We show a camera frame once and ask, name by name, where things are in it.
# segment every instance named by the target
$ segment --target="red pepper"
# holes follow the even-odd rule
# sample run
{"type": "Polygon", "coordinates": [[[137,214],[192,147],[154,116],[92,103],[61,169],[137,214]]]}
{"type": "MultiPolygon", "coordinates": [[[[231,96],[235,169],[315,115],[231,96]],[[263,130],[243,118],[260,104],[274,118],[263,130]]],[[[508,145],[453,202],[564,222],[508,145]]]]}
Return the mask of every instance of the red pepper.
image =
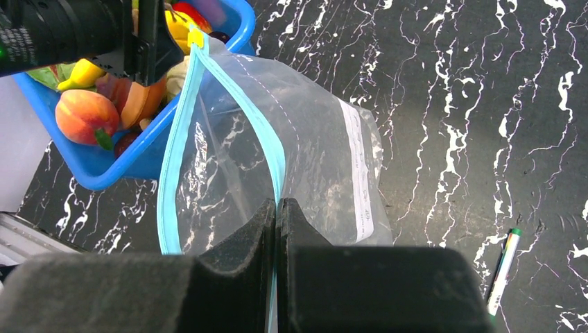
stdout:
{"type": "Polygon", "coordinates": [[[194,20],[194,23],[198,25],[198,28],[204,31],[204,33],[209,34],[212,32],[210,23],[208,23],[208,21],[189,3],[181,1],[171,7],[178,12],[183,12],[190,16],[194,20]]]}

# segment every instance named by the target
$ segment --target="white label strip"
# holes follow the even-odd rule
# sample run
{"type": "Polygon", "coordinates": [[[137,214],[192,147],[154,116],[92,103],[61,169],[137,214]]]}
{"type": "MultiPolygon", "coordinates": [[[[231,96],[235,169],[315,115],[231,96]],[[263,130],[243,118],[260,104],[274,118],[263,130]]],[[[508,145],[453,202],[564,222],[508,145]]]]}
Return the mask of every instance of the white label strip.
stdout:
{"type": "Polygon", "coordinates": [[[361,118],[355,108],[341,100],[339,100],[339,103],[343,111],[345,128],[349,137],[349,149],[351,150],[353,201],[357,226],[356,242],[360,242],[374,232],[370,188],[368,185],[368,167],[365,165],[363,136],[361,134],[361,118]]]}

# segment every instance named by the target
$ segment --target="table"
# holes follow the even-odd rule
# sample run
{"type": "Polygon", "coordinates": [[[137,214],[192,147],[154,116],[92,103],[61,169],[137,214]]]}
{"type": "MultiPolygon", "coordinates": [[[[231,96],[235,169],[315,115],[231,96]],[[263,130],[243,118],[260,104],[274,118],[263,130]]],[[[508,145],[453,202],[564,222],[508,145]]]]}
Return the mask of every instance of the table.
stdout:
{"type": "MultiPolygon", "coordinates": [[[[260,56],[373,110],[396,245],[460,251],[487,296],[521,228],[498,331],[588,331],[588,3],[252,4],[260,56]]],[[[158,251],[156,194],[87,191],[50,145],[19,215],[90,251],[158,251]]]]}

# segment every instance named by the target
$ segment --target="marble table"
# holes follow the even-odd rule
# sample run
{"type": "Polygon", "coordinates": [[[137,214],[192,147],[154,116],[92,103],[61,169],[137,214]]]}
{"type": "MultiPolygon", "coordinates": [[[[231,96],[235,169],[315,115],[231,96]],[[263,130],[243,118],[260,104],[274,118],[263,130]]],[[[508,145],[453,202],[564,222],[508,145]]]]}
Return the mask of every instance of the marble table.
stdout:
{"type": "MultiPolygon", "coordinates": [[[[253,0],[258,54],[373,110],[395,244],[472,263],[498,332],[588,332],[588,3],[253,0]]],[[[159,251],[157,182],[81,188],[47,148],[19,215],[98,253],[159,251]]]]}

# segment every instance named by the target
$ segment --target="black marble surface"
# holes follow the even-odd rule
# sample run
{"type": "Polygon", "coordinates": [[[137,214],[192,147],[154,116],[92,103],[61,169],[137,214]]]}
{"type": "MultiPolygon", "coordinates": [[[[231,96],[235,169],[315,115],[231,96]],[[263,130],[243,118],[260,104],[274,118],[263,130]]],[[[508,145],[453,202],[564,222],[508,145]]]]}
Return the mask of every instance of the black marble surface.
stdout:
{"type": "MultiPolygon", "coordinates": [[[[373,110],[396,245],[460,251],[498,332],[588,332],[588,3],[254,0],[260,56],[373,110]]],[[[50,145],[19,215],[100,253],[158,251],[157,183],[80,188],[50,145]]]]}

